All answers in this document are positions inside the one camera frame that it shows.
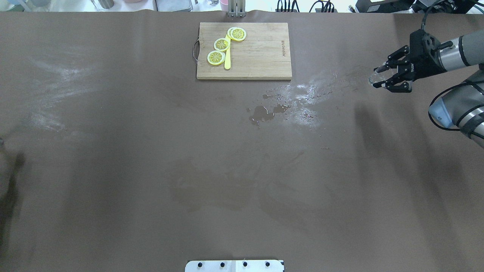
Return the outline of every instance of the white metal plate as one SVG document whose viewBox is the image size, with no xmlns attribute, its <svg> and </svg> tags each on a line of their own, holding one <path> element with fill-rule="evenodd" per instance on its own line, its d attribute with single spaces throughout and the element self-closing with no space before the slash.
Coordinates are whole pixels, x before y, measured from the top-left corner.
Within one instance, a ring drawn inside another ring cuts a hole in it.
<svg viewBox="0 0 484 272">
<path fill-rule="evenodd" d="M 185 272 L 284 272 L 283 260 L 189 261 Z"/>
</svg>

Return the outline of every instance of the table surface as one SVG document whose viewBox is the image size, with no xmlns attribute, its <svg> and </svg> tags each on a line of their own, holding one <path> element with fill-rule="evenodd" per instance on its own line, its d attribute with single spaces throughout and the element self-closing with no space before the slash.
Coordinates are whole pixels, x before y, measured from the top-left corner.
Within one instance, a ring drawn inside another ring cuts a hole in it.
<svg viewBox="0 0 484 272">
<path fill-rule="evenodd" d="M 484 271 L 483 151 L 427 117 L 476 67 L 367 82 L 421 18 L 3 14 L 0 271 Z M 235 21 L 289 24 L 291 81 L 196 80 L 199 23 Z M 442 41 L 483 27 L 427 21 Z"/>
</svg>

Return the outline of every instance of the water spill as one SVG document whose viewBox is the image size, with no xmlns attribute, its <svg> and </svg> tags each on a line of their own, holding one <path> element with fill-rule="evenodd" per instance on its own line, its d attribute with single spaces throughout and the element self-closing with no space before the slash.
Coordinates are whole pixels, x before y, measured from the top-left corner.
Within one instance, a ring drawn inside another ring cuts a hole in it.
<svg viewBox="0 0 484 272">
<path fill-rule="evenodd" d="M 278 104 L 277 106 L 275 106 L 272 109 L 272 112 L 269 113 L 269 110 L 266 107 L 257 106 L 254 109 L 254 115 L 249 117 L 249 120 L 252 122 L 253 125 L 260 125 L 260 122 L 272 120 L 272 119 L 274 119 L 274 116 L 275 116 L 276 113 L 283 113 L 290 107 L 291 107 L 291 105 Z"/>
</svg>

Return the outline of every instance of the wooden cutting board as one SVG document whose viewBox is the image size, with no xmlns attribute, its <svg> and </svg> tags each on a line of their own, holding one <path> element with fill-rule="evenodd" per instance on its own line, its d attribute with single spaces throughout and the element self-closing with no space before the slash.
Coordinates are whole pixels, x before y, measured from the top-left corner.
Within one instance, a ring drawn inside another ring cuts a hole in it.
<svg viewBox="0 0 484 272">
<path fill-rule="evenodd" d="M 218 38 L 225 38 L 231 27 L 245 29 L 244 41 L 231 41 L 230 70 L 224 64 L 213 66 L 207 55 Z M 200 23 L 198 79 L 291 80 L 291 51 L 287 23 Z"/>
</svg>

